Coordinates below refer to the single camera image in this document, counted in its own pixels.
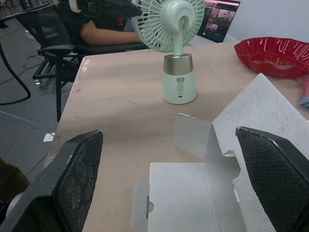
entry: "person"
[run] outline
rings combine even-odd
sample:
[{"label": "person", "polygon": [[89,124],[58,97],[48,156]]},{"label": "person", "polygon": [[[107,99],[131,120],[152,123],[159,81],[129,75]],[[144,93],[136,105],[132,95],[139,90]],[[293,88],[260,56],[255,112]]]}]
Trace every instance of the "person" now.
[{"label": "person", "polygon": [[57,8],[74,45],[99,46],[141,42],[132,25],[129,25],[129,20],[105,14],[96,18],[76,13],[70,9],[68,0],[61,0]]}]

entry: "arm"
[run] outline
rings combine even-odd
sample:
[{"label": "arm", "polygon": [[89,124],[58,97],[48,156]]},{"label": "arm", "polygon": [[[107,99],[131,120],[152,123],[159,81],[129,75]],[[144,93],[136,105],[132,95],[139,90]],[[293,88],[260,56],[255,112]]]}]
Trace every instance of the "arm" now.
[{"label": "arm", "polygon": [[140,39],[135,32],[98,29],[93,21],[83,25],[81,38],[89,45],[115,45],[138,43]]}]

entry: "fan guard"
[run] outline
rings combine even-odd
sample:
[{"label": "fan guard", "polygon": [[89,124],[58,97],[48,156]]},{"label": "fan guard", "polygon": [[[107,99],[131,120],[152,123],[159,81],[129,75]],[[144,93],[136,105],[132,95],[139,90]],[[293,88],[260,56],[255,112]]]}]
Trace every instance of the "fan guard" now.
[{"label": "fan guard", "polygon": [[[132,0],[142,14],[132,18],[135,32],[140,39],[153,50],[172,52],[172,33],[167,31],[161,22],[161,10],[164,4],[173,0]],[[195,11],[195,23],[189,31],[183,30],[183,46],[186,46],[197,34],[204,17],[204,0],[184,0],[189,2]]]}]

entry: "laptop screen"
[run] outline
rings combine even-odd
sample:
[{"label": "laptop screen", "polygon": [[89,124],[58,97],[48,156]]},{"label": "laptop screen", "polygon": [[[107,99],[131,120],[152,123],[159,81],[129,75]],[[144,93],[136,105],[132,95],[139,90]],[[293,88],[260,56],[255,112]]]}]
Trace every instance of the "laptop screen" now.
[{"label": "laptop screen", "polygon": [[223,42],[239,7],[239,1],[204,0],[205,14],[197,35],[214,41]]}]

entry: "gray tiled floor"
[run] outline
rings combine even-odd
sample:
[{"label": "gray tiled floor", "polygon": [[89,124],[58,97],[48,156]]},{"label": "gray tiled floor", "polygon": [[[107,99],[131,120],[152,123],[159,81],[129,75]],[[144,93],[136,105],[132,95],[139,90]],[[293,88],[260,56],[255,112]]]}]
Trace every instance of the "gray tiled floor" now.
[{"label": "gray tiled floor", "polygon": [[[2,9],[0,17],[6,16],[5,14],[7,12]],[[39,44],[27,38],[25,29],[17,20],[8,21],[7,24],[8,28],[0,29],[0,41],[11,67],[20,74],[24,70],[23,65],[27,61],[28,52],[37,50]],[[35,58],[29,59],[27,67],[34,66],[38,61]],[[55,81],[44,80],[43,86],[39,87],[32,79],[35,71],[36,68],[33,68],[20,75],[31,91],[31,98],[14,105],[0,106],[0,157],[16,165],[24,173],[48,153],[51,142],[44,143],[44,136],[46,133],[55,132],[58,125]],[[0,83],[11,78],[0,59]],[[62,90],[62,108],[69,97],[71,87],[72,83],[68,83]],[[25,91],[16,80],[0,85],[0,102],[10,102],[25,96]],[[37,126],[5,113],[33,122]],[[27,175],[29,180],[41,171],[43,162],[44,160]]]}]

